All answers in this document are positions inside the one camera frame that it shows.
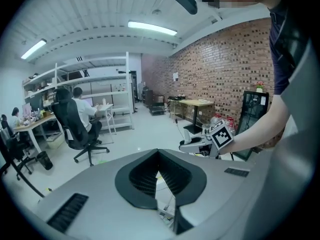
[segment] standing desk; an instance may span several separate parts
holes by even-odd
[[[54,114],[52,114],[52,115],[47,116],[47,117],[45,117],[43,119],[40,119],[40,120],[38,120],[36,122],[32,122],[31,124],[29,124],[27,126],[21,125],[19,127],[14,128],[14,131],[17,132],[17,133],[28,132],[34,147],[40,153],[41,149],[40,149],[40,147],[39,147],[39,145],[37,143],[37,140],[36,140],[35,135],[34,135],[32,130],[39,126],[40,130],[41,130],[41,133],[42,133],[44,139],[46,140],[47,137],[45,135],[45,131],[44,131],[43,127],[42,127],[42,124],[45,123],[45,122],[48,122],[50,120],[56,120],[56,116]],[[62,132],[62,134],[64,134],[64,131],[62,130],[62,127],[61,127],[59,122],[58,122],[58,125],[59,125],[59,128],[60,128],[60,131]]]
[[[214,102],[200,102],[197,99],[180,100],[180,103],[191,105],[194,107],[193,122],[192,122],[192,124],[185,126],[184,129],[187,129],[192,134],[197,134],[197,133],[202,132],[202,128],[197,126],[198,107],[210,106],[210,105],[214,105],[215,103]]]

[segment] person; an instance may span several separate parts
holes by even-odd
[[[216,4],[217,0],[207,1],[208,5]],[[289,85],[292,69],[288,63],[279,63],[281,54],[275,48],[282,23],[285,19],[287,6],[283,0],[218,0],[220,7],[243,7],[262,3],[270,11],[271,29],[269,33],[270,52],[274,68],[274,96],[269,111],[260,118],[251,128],[236,135],[234,141],[220,150],[220,154],[236,152],[259,146],[278,135],[286,126],[290,114],[288,108],[281,98],[282,92]],[[290,118],[284,135],[297,131],[295,123]]]
[[[89,117],[94,117],[96,116],[99,111],[101,110],[102,106],[98,107],[91,107],[88,102],[85,100],[81,99],[82,97],[82,89],[80,87],[74,88],[72,94],[73,94],[73,100],[76,103],[78,113],[80,120],[85,127],[86,131],[95,136],[95,139],[98,139],[99,132],[102,128],[102,124],[100,121],[90,123]]]
[[[19,119],[19,109],[15,107],[12,110],[11,118],[8,122],[8,125],[13,133],[15,133],[15,128],[18,127],[22,123],[22,120]]]

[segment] man sitting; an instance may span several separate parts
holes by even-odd
[[[95,139],[98,139],[99,132],[102,128],[102,124],[100,121],[90,123],[89,116],[94,117],[99,113],[99,110],[101,110],[102,106],[98,106],[98,108],[91,107],[88,102],[81,99],[82,96],[82,89],[80,87],[76,87],[73,90],[73,100],[76,103],[79,117],[81,122],[83,123],[86,131],[95,136]]]

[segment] brick wall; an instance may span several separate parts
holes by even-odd
[[[239,122],[244,90],[255,91],[263,81],[274,93],[273,63],[269,48],[271,19],[244,22],[222,29],[190,44],[171,57],[143,54],[142,81],[165,98],[185,94],[188,100],[214,101],[215,106],[201,108],[201,121],[208,122],[215,112]],[[178,72],[178,81],[173,73]],[[191,119],[192,107],[184,115]],[[279,136],[265,146],[273,146]]]

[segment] potted plant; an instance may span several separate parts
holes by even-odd
[[[256,86],[257,93],[263,93],[264,82],[258,81],[255,86]]]

